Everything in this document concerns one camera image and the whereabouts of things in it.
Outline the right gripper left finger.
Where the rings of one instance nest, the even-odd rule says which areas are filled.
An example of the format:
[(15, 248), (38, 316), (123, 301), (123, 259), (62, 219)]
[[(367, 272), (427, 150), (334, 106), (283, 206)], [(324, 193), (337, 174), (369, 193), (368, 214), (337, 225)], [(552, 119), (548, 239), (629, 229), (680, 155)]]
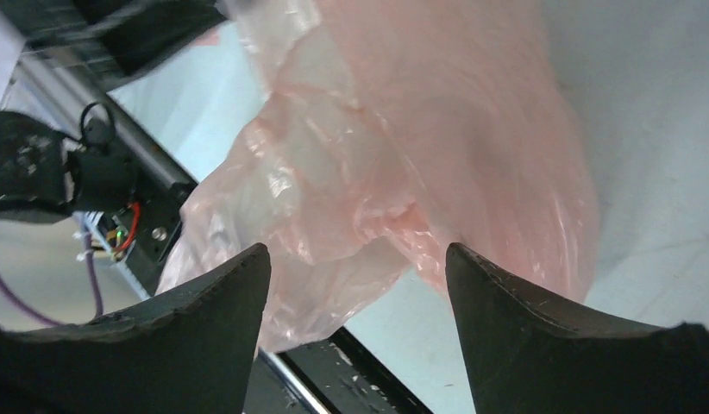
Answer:
[(271, 261), (257, 243), (86, 324), (0, 329), (0, 413), (240, 413)]

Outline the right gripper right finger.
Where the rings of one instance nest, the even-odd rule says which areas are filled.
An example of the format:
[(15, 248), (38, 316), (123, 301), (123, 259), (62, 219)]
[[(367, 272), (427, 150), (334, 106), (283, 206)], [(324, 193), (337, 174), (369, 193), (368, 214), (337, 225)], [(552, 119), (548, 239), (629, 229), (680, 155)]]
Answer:
[(709, 413), (709, 329), (589, 308), (460, 243), (449, 299), (479, 413)]

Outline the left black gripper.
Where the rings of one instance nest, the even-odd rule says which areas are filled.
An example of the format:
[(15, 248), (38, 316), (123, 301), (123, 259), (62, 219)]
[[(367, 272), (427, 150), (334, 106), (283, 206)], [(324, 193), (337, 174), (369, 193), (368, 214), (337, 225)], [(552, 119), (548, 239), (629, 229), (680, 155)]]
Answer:
[(224, 21), (215, 1), (9, 0), (30, 51), (78, 66), (104, 89), (151, 72)]

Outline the pink plastic trash bag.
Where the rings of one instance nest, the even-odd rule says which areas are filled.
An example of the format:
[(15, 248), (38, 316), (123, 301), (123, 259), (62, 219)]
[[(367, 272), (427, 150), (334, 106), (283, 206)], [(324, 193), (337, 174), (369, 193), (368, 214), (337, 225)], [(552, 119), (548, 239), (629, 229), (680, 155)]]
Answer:
[(599, 213), (538, 1), (255, 1), (232, 9), (266, 101), (182, 207), (165, 292), (261, 242), (260, 346), (330, 336), (460, 242), (575, 301)]

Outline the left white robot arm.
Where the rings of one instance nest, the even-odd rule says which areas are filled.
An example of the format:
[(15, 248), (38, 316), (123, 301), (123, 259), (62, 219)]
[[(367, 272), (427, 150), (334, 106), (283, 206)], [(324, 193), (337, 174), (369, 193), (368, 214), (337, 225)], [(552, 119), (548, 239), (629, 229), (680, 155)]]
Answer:
[(179, 221), (197, 181), (110, 95), (224, 19), (214, 1), (0, 1), (46, 115), (0, 110), (0, 218), (77, 211)]

